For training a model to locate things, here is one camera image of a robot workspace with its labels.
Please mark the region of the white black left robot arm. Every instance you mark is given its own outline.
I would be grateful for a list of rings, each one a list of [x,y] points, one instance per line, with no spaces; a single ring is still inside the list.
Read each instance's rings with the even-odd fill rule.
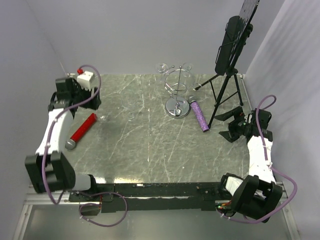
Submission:
[[[94,79],[95,75],[89,71],[76,78],[56,79],[56,91],[48,105],[48,123],[44,137],[35,154],[27,156],[24,162],[37,193],[46,192],[43,182],[45,176],[51,192],[80,191],[87,201],[98,197],[99,189],[93,185],[93,176],[76,173],[63,153],[77,108],[97,110],[101,104]]]

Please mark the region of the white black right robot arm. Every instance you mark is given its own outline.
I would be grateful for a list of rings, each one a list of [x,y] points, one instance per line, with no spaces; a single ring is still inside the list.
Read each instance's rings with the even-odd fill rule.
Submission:
[[[228,130],[219,134],[230,143],[241,136],[245,137],[249,152],[249,170],[245,178],[231,173],[222,176],[218,193],[226,200],[217,200],[215,207],[224,215],[240,213],[258,220],[276,208],[283,194],[271,170],[273,133],[267,128],[272,114],[263,109],[255,109],[246,115],[242,107],[238,106],[215,116],[218,121],[229,118],[233,120],[228,123]]]

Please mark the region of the red glitter microphone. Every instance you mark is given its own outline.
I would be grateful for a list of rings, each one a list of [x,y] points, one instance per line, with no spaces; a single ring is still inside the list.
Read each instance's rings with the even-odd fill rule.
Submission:
[[[92,113],[82,125],[74,132],[74,134],[66,141],[65,148],[69,151],[75,149],[79,141],[89,131],[89,129],[97,122],[98,117]]]

